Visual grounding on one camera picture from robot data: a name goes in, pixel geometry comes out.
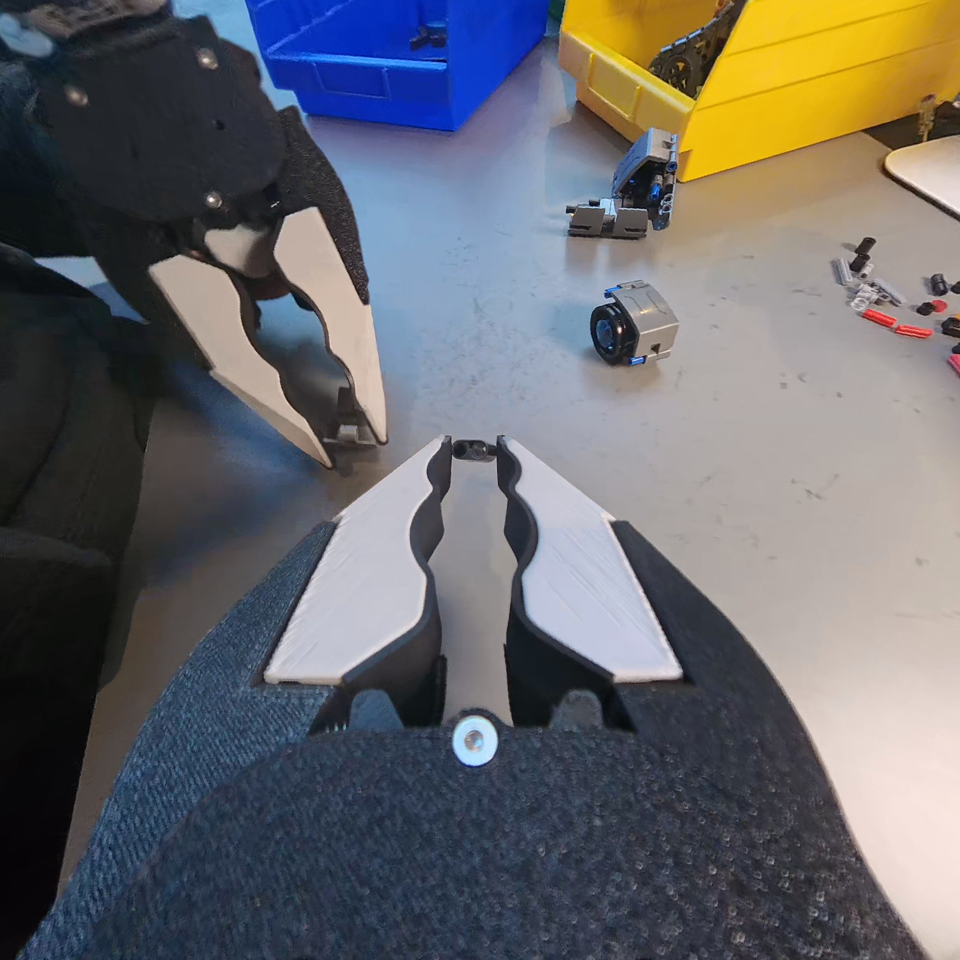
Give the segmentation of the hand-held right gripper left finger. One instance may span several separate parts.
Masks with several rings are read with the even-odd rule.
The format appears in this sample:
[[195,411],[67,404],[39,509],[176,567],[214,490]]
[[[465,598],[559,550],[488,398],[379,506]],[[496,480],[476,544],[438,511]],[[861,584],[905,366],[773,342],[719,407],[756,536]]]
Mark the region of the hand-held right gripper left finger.
[[432,439],[344,508],[264,670],[268,684],[416,685],[441,651],[429,561],[452,440]]

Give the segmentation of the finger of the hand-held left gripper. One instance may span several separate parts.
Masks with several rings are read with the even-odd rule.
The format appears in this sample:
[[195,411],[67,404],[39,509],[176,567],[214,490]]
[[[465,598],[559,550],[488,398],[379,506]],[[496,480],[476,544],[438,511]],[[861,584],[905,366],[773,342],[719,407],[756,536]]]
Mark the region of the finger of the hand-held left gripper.
[[278,371],[261,355],[245,322],[256,318],[251,298],[228,270],[188,255],[150,266],[150,277],[210,366],[210,376],[287,441],[324,468],[330,455],[288,400]]
[[373,311],[357,293],[318,208],[283,218],[273,257],[291,291],[321,320],[327,352],[342,367],[355,407],[375,442],[386,445],[387,407]]

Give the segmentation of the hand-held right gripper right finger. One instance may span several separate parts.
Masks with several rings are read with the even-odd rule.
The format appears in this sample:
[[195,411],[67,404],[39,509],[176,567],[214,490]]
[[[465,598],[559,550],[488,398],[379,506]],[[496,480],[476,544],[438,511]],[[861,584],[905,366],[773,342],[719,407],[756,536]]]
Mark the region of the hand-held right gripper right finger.
[[608,682],[682,679],[614,516],[514,438],[497,438],[496,467],[520,626]]

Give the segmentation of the grey curved brick panel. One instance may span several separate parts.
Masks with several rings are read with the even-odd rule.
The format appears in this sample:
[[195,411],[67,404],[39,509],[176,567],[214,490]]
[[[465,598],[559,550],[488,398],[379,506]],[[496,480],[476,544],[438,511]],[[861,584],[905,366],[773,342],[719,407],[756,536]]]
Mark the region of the grey curved brick panel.
[[354,395],[347,386],[338,388],[334,426],[335,432],[329,441],[331,445],[349,448],[372,448],[378,445],[366,415],[357,408]]

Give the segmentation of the grey black wheel assembly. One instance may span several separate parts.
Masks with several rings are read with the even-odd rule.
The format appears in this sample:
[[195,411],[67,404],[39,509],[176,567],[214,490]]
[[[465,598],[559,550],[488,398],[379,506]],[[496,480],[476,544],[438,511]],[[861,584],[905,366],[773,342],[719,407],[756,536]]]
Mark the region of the grey black wheel assembly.
[[671,354],[679,322],[655,287],[643,280],[621,282],[604,297],[591,312],[589,331],[607,365],[650,365]]

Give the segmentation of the grey brick block assembly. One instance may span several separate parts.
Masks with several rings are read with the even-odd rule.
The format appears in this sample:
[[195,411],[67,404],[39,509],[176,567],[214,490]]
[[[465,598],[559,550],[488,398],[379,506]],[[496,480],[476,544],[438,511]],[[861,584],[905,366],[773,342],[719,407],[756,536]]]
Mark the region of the grey brick block assembly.
[[678,134],[649,128],[618,163],[608,197],[566,207],[568,236],[640,240],[668,229],[678,167]]

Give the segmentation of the grey desk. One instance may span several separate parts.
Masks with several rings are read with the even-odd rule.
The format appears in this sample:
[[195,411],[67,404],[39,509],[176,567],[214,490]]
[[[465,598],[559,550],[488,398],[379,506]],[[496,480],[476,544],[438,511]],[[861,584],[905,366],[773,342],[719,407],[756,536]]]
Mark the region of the grey desk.
[[[929,955],[958,958],[958,378],[846,306],[877,239],[918,296],[958,222],[864,133],[678,190],[669,229],[574,239],[627,143],[549,35],[453,134],[308,119],[362,238],[390,443],[315,467],[190,371],[154,409],[122,600],[58,887],[194,645],[316,524],[440,433],[506,434],[630,522],[762,655],[864,857]],[[591,315],[651,284],[668,357],[610,366]]]

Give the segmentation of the person's black printed sweatshirt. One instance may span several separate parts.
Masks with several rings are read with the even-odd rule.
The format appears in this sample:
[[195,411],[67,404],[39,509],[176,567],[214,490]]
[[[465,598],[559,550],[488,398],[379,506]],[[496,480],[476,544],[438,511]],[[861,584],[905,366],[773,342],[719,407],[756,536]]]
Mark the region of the person's black printed sweatshirt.
[[2,958],[57,892],[156,367],[141,324],[2,246]]

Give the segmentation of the blue plastic bin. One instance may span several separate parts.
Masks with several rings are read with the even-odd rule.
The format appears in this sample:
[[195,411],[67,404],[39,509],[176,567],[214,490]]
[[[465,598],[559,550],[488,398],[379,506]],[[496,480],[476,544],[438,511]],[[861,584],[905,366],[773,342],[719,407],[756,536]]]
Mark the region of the blue plastic bin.
[[[305,114],[456,131],[546,31],[548,1],[247,1],[273,85]],[[445,49],[411,52],[445,21]]]

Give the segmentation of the pile of small brick pins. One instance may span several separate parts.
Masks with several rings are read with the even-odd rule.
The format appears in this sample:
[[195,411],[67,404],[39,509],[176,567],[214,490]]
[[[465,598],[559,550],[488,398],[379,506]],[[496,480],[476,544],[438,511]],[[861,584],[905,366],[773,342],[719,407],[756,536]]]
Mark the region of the pile of small brick pins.
[[834,281],[846,306],[859,318],[902,340],[936,343],[942,363],[959,378],[959,281],[957,275],[936,271],[920,279],[918,295],[907,295],[878,273],[878,239],[863,236],[844,244],[831,263]]

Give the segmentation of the yellow tracked brick model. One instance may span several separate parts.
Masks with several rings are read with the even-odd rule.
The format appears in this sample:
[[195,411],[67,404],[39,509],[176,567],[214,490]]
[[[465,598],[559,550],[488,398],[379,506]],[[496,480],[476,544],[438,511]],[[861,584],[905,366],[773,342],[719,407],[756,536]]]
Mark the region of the yellow tracked brick model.
[[702,28],[661,48],[648,72],[691,99],[697,99],[723,53],[746,1],[717,2],[714,16]]

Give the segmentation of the yellow plastic bin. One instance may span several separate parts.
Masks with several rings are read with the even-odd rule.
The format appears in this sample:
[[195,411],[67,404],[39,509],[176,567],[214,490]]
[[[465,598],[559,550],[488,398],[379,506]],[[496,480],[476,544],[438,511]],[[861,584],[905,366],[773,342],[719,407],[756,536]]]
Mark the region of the yellow plastic bin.
[[959,85],[956,1],[746,2],[699,86],[649,66],[707,26],[708,1],[569,1],[558,63],[577,100],[630,142],[678,136],[686,183],[881,125]]

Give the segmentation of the round wooden booklet stand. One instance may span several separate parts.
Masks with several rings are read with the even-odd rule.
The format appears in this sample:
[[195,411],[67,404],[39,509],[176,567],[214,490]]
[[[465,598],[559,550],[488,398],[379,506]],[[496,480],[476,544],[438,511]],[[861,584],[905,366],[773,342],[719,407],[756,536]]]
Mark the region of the round wooden booklet stand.
[[959,217],[959,134],[892,150],[884,172],[946,213]]

